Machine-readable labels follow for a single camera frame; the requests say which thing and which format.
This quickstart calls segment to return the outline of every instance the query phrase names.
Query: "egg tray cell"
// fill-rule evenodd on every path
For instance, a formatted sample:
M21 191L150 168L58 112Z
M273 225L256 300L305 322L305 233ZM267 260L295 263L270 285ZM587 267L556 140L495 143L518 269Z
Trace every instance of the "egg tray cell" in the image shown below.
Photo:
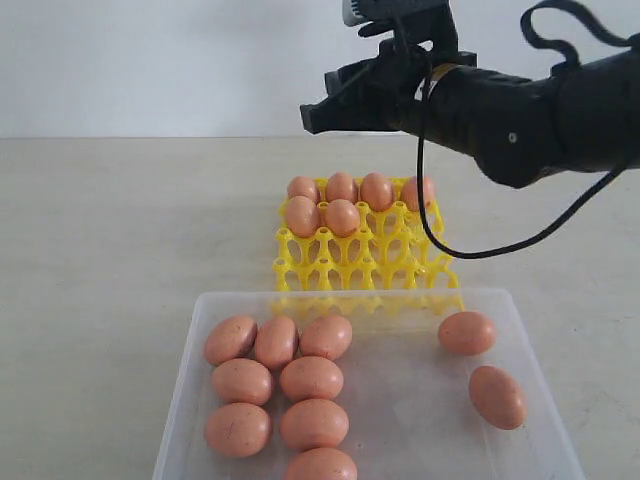
M400 198L408 178L390 178L395 198ZM325 198L328 179L316 184ZM356 179L358 188L362 182ZM327 202L318 204L323 213ZM286 200L280 207L282 226L276 234L278 258L273 263L278 291L389 290L458 288L451 271L453 258L437 250L422 228L419 212L396 201L385 212L374 212L365 202L356 204L360 229L346 238L322 226L310 238L295 236L285 222ZM443 240L444 221L436 201L427 208L429 226Z

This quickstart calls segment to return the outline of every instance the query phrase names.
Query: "clear plastic container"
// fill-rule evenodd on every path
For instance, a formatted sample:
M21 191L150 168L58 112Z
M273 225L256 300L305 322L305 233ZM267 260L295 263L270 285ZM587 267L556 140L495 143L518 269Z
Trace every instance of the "clear plastic container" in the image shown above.
M459 309L489 315L498 340L473 358L438 346L437 328ZM293 453L278 434L288 403L267 404L275 420L269 446L243 460L220 458L203 430L219 404L202 351L211 329L234 314L266 321L274 312L300 325L328 308L348 313L350 350L337 363L345 387L336 401L351 428L341 445L362 480L583 480L511 296L503 290L207 293L195 306L154 480L282 480ZM525 425L506 432L474 410L468 380L480 365L507 370L529 404Z

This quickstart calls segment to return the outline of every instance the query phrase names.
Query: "table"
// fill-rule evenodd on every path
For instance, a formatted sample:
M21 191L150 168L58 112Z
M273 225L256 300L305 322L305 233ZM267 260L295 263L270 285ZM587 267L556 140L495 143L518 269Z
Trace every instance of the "table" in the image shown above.
M519 240L590 185L523 191L426 149L460 249ZM414 174L400 136L0 141L0 465L12 480L150 479L197 296L271 290L294 175ZM456 261L503 286L591 479L640 471L638 173L528 251Z

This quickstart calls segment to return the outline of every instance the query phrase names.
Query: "white wall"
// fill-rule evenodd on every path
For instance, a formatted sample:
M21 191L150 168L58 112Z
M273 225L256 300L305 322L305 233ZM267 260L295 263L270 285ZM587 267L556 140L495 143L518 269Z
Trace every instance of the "white wall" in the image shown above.
M558 58L519 30L532 3L451 0L461 47L546 76ZM586 3L640 30L636 2ZM564 14L538 18L585 58L609 52ZM340 0L0 0L0 136L303 134L298 105L323 96L323 73L376 47L343 26Z

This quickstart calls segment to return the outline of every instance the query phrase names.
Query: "black wire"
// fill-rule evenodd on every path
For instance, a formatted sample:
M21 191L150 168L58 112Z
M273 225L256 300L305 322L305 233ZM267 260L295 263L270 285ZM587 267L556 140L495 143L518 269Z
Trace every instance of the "black wire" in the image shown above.
M611 171L609 171L606 175L604 175L600 180L598 180L594 185L592 185L586 192L584 192L578 199L573 202L569 208L567 208L564 213L562 213L553 223L551 223L547 228L539 232L538 234L517 243L513 243L511 245L507 245L504 247L494 248L491 250L484 250L479 252L460 252L458 250L454 250L452 248L447 247L442 242L440 242L436 236L431 231L429 227L429 222L427 219L427 212L424 206L424 142L425 142L425 127L426 127L426 117L427 117L427 108L428 108L428 88L429 81L431 78L431 70L425 78L425 82L423 84L422 90L422 112L420 113L420 134L418 136L418 162L417 162L417 183L418 183L418 204L420 208L420 219L422 220L422 226L424 228L427 237L435 245L439 250L444 253L451 255L455 258L461 258L465 260L477 260L481 258L490 258L497 257L499 255L504 255L507 253L517 252L518 250L523 250L525 248L531 247L536 243L541 242L552 233L556 232L562 225L564 225L575 213L589 200L591 200L596 194L598 194L604 187L609 185L616 177L618 177L631 163L632 157L630 156L628 159L621 161L616 166L614 166Z

